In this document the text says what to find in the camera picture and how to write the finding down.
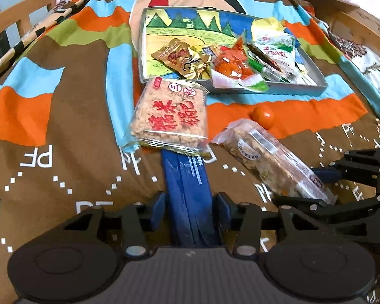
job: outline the metal screw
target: metal screw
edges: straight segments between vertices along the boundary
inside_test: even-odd
[[[237,253],[242,256],[252,256],[256,253],[256,248],[251,245],[241,245],[237,248]]]
[[[128,247],[125,252],[130,256],[142,256],[146,253],[146,249],[141,245],[132,245]]]

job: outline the black circular motor housing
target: black circular motor housing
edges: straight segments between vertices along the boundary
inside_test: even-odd
[[[10,257],[7,272],[17,294],[40,302],[79,301],[108,284],[116,253],[101,241],[25,245]]]
[[[367,294],[376,275],[371,254],[356,243],[278,243],[266,256],[266,271],[288,292],[315,300]]]

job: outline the wooden bed frame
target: wooden bed frame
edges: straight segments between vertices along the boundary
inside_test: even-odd
[[[366,11],[335,0],[305,0],[315,8],[317,18],[325,21],[332,32],[344,39],[364,44],[380,56],[380,20]],[[0,33],[12,24],[17,24],[20,37],[31,28],[29,15],[56,5],[55,0],[24,0],[0,12]]]

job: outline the open shallow box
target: open shallow box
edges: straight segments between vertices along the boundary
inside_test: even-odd
[[[192,46],[211,43],[234,44],[237,36],[246,29],[247,39],[252,40],[257,26],[256,21],[259,19],[245,14],[210,8],[145,8],[142,13],[139,36],[138,60],[141,82],[146,83],[151,75],[177,78],[177,74],[151,57],[153,52],[171,39],[178,38]],[[301,47],[298,51],[308,75],[317,85],[268,81],[269,90],[264,93],[319,96],[327,88],[324,76],[315,63]],[[243,89],[217,89],[209,79],[197,80],[197,82],[210,93],[254,94]]]

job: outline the small orange fruit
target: small orange fruit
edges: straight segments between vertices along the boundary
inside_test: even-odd
[[[270,129],[274,124],[273,110],[267,105],[257,106],[250,115],[251,119],[260,124],[266,130]]]

